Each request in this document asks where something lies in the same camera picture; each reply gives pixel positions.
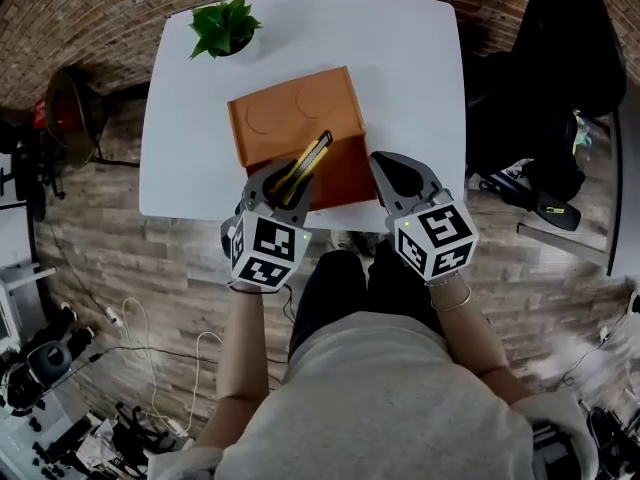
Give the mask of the person's white jacket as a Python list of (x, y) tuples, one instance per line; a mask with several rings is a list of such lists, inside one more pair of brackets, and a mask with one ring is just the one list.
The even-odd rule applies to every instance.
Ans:
[(289, 384), (225, 454), (161, 454), (149, 480), (593, 480), (595, 445), (576, 401), (508, 405), (486, 386), (330, 394)]

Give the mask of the orange cardboard box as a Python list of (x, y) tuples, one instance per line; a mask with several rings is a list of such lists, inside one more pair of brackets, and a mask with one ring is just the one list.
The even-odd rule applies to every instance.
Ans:
[(366, 128), (345, 66), (296, 78), (228, 103), (240, 165), (251, 175), (276, 160), (296, 160), (325, 131), (333, 142), (319, 165), (311, 208), (372, 200)]

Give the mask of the person's gray shirt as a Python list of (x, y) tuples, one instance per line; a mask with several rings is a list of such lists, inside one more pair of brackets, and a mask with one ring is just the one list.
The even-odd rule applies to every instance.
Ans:
[(314, 333), (214, 480), (533, 480), (529, 422), (444, 341), (358, 312)]

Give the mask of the black office chair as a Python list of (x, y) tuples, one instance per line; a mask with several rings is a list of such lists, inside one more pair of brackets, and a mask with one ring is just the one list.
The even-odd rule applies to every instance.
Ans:
[(50, 186), (60, 200), (66, 196), (56, 184), (55, 164), (66, 158), (59, 143), (47, 131), (26, 124), (14, 125), (0, 118), (0, 154), (9, 155), (11, 169), (0, 167), (0, 199), (5, 185), (14, 182), (16, 202), (0, 203), (0, 211), (24, 206), (36, 222), (46, 216), (45, 188)]

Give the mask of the black bag with yellow label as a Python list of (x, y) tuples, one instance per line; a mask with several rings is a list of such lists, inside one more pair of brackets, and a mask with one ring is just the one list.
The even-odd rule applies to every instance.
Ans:
[(534, 211), (547, 223), (565, 231), (575, 231), (581, 221), (577, 208), (544, 191), (537, 193)]

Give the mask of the pale green lidded cup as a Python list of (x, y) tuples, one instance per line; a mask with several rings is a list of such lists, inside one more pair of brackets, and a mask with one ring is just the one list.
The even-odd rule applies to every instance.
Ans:
[(579, 147), (590, 148), (592, 145), (592, 138), (589, 135), (589, 127), (586, 121), (582, 118), (578, 111), (574, 112), (577, 130), (573, 144), (573, 153), (576, 153)]

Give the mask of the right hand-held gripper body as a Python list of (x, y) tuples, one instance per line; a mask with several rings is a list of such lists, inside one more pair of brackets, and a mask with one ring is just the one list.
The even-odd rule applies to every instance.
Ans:
[(463, 202), (447, 190), (409, 203), (388, 216), (394, 251), (425, 282), (435, 283), (467, 266), (479, 234)]

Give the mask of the yellow black utility knife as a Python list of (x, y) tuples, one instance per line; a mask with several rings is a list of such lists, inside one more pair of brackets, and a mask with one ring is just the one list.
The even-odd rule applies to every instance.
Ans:
[(269, 199), (278, 206), (286, 207), (294, 198), (296, 191), (304, 181), (311, 177), (313, 170), (327, 154), (333, 136), (325, 130), (318, 139), (313, 141), (304, 153), (288, 168), (269, 190)]

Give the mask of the person's right shoe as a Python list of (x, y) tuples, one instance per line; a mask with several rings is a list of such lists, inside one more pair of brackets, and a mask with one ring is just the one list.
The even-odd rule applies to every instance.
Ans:
[(351, 231), (350, 236), (358, 252), (366, 258), (373, 258), (377, 246), (387, 238), (384, 233), (360, 231)]

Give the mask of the brown and red chair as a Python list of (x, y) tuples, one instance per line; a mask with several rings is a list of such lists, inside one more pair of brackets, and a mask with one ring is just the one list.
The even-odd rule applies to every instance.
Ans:
[(147, 98), (149, 88), (148, 82), (142, 82), (100, 94), (86, 83), (79, 68), (58, 69), (44, 96), (44, 120), (49, 135), (64, 148), (67, 164), (74, 168), (88, 163), (138, 168), (135, 162), (104, 158), (100, 141), (112, 110)]

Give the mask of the white square table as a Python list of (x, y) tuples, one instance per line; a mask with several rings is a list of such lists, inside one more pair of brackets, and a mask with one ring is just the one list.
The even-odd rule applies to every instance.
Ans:
[(255, 58), (192, 56), (192, 15), (169, 17), (146, 103), (143, 215), (224, 220), (246, 181), (227, 104), (333, 67), (350, 73), (370, 150), (428, 165), (464, 196), (465, 96), (453, 7), (436, 0), (250, 0)]

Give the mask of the green potted plant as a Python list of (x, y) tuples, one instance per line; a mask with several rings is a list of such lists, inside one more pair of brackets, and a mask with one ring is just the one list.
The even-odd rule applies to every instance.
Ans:
[(223, 1), (192, 10), (190, 28), (198, 36), (190, 59), (207, 53), (212, 58), (229, 57), (245, 49), (261, 22), (251, 14), (247, 0)]

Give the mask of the black swivel chair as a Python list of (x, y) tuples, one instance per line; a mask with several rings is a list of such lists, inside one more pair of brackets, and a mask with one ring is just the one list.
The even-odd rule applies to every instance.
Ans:
[[(577, 124), (549, 74), (535, 60), (499, 52), (474, 59), (464, 82), (466, 175), (529, 212), (539, 191), (570, 204), (585, 180), (573, 153)], [(524, 167), (530, 190), (500, 173), (524, 158), (533, 159)]]

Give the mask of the small white side table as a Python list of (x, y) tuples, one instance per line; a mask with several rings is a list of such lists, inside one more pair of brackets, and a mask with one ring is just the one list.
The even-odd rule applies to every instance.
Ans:
[(0, 351), (19, 350), (46, 322), (38, 282), (56, 273), (39, 263), (0, 269)]

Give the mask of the person's left forearm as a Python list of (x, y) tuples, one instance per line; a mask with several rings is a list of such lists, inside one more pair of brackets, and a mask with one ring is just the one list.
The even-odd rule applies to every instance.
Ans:
[(217, 370), (214, 414), (196, 440), (197, 448), (222, 454), (243, 434), (269, 395), (263, 295), (256, 286), (233, 286)]

